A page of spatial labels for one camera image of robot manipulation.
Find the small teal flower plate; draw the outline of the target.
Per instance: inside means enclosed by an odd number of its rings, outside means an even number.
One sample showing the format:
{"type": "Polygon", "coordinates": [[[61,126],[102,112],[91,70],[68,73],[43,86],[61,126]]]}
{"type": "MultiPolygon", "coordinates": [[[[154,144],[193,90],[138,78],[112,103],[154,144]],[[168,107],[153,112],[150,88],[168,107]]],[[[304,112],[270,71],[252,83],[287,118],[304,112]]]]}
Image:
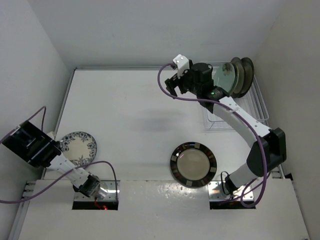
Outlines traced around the small teal flower plate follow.
{"type": "Polygon", "coordinates": [[[231,62],[222,64],[213,75],[214,86],[222,88],[229,95],[234,91],[237,82],[236,70],[231,62]]]}

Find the grey rim cream plate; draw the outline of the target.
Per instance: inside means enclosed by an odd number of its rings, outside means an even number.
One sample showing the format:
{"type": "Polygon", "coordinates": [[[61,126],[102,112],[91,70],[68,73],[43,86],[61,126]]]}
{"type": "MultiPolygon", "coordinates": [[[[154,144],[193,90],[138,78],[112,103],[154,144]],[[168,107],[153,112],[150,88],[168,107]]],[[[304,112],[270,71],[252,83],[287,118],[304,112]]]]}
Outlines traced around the grey rim cream plate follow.
{"type": "Polygon", "coordinates": [[[245,69],[243,66],[243,63],[239,57],[234,57],[231,60],[231,63],[235,66],[235,71],[236,71],[236,79],[237,79],[237,84],[232,92],[232,98],[238,98],[243,90],[243,87],[245,85],[245,69]]]}
{"type": "Polygon", "coordinates": [[[247,92],[250,90],[255,74],[255,68],[252,60],[249,57],[244,57],[241,59],[242,66],[244,69],[244,82],[240,93],[240,98],[244,97],[247,92]]]}

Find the blue floral white plate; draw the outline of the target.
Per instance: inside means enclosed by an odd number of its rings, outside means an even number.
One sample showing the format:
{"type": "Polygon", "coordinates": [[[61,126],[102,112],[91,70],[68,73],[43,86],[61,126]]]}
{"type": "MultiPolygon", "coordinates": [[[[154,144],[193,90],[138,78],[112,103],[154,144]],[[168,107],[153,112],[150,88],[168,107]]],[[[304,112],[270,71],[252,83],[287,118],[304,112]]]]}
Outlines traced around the blue floral white plate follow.
{"type": "Polygon", "coordinates": [[[96,157],[98,145],[95,138],[87,132],[75,131],[63,136],[59,141],[63,155],[76,167],[92,163],[96,157]]]}

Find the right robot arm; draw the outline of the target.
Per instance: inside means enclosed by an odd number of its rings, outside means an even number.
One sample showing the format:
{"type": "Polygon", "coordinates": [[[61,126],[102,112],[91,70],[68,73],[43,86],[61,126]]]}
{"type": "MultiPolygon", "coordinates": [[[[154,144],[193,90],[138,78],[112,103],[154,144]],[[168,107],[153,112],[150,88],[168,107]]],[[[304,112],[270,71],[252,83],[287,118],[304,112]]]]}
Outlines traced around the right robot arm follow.
{"type": "Polygon", "coordinates": [[[213,115],[223,119],[250,147],[246,162],[229,174],[223,184],[223,190],[230,195],[239,187],[262,178],[266,185],[267,175],[287,158],[286,136],[282,129],[271,129],[262,124],[232,97],[238,70],[232,62],[224,63],[219,70],[205,62],[193,63],[184,55],[177,55],[169,66],[176,73],[165,80],[161,90],[173,99],[186,101],[178,96],[191,93],[198,102],[213,115]]]}

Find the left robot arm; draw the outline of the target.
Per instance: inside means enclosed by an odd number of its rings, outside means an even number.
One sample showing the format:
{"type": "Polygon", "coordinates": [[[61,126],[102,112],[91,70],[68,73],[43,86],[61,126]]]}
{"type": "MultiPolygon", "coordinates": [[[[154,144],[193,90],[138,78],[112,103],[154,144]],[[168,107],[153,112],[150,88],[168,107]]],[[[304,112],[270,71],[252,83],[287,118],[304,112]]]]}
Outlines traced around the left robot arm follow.
{"type": "Polygon", "coordinates": [[[76,192],[86,197],[99,196],[99,178],[82,167],[76,167],[63,155],[57,141],[29,121],[13,129],[0,143],[35,168],[43,167],[65,175],[76,192]]]}

